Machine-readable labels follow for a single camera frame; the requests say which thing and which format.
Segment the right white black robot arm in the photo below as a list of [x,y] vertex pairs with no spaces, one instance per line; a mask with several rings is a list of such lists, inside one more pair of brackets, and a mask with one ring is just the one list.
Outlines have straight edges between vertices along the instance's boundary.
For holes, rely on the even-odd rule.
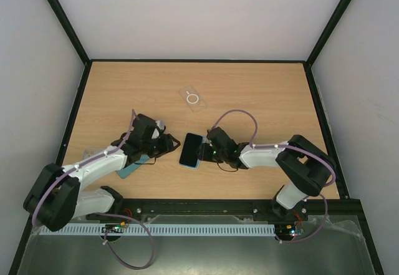
[[289,182],[271,201],[271,211],[279,220],[287,219],[296,206],[336,181],[334,160],[302,135],[277,144],[236,143],[221,128],[208,131],[207,142],[197,149],[199,160],[226,163],[234,171],[257,167],[280,168]]

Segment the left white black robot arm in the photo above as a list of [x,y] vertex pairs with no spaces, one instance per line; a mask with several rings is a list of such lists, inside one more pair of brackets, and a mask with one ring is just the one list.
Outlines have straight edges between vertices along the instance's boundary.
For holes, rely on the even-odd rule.
[[180,141],[165,130],[164,122],[132,113],[128,130],[98,154],[70,165],[46,165],[23,202],[32,225],[58,231],[76,217],[108,213],[120,195],[111,188],[86,191],[86,187],[112,172],[140,165],[144,155],[156,160],[175,151]]

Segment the white translucent phone case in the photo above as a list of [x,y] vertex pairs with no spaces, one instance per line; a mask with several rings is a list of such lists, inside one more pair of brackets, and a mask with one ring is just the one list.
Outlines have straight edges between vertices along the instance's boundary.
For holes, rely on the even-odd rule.
[[90,157],[96,156],[103,151],[103,148],[87,148],[84,150],[82,159],[86,160]]

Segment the blue phone dark screen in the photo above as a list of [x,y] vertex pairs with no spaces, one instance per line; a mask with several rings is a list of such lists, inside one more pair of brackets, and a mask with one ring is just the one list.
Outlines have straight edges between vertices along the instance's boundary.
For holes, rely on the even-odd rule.
[[197,168],[200,162],[198,150],[204,141],[204,136],[187,133],[181,150],[179,164],[188,168]]

